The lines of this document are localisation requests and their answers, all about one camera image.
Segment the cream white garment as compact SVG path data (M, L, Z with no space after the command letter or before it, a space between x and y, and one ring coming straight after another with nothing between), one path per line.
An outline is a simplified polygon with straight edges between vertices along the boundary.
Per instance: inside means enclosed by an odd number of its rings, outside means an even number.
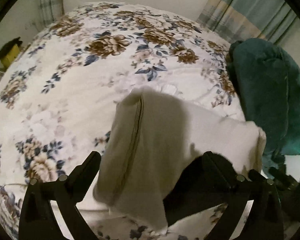
M163 200L194 159L210 151L237 172L260 171L265 145L265 132L252 121L137 88L117 105L93 196L110 211L166 233Z

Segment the dark green cloth pile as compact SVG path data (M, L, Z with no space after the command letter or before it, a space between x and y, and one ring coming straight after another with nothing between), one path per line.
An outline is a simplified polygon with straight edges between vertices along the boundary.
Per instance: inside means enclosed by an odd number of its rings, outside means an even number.
M250 38L230 46L227 70L245 119L266 133L265 154L300 155L300 68L293 58Z

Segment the floral white bed blanket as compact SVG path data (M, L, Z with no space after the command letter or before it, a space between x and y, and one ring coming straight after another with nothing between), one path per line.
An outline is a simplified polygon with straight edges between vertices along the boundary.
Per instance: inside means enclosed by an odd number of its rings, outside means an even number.
M243 120L229 43L177 14L115 2L78 7L41 31L0 80L0 224L18 237L32 178L54 181L104 153L117 103L149 86Z

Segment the yellow box with black cloth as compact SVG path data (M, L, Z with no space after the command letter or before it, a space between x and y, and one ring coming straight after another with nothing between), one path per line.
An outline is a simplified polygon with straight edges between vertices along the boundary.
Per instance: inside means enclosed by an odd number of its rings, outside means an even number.
M23 42L20 37L17 37L2 46L0 49L0 62L5 69L17 58L21 52L22 44Z

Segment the green striped curtain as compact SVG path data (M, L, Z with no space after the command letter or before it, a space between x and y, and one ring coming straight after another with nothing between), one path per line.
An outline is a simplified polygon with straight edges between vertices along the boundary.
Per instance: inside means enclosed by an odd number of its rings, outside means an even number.
M296 19L284 0L208 0L197 22L230 43L250 38L276 43Z

